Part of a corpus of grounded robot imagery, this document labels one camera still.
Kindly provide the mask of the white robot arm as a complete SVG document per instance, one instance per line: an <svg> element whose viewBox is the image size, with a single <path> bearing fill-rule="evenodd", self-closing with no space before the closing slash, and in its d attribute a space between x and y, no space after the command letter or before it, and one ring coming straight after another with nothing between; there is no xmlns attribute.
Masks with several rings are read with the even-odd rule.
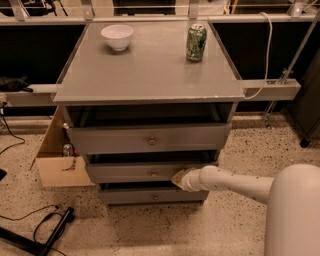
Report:
<svg viewBox="0 0 320 256"><path fill-rule="evenodd" d="M237 175L208 165L182 169L172 183L184 191L225 191L267 206L264 256L320 256L320 168L294 164L275 177Z"/></svg>

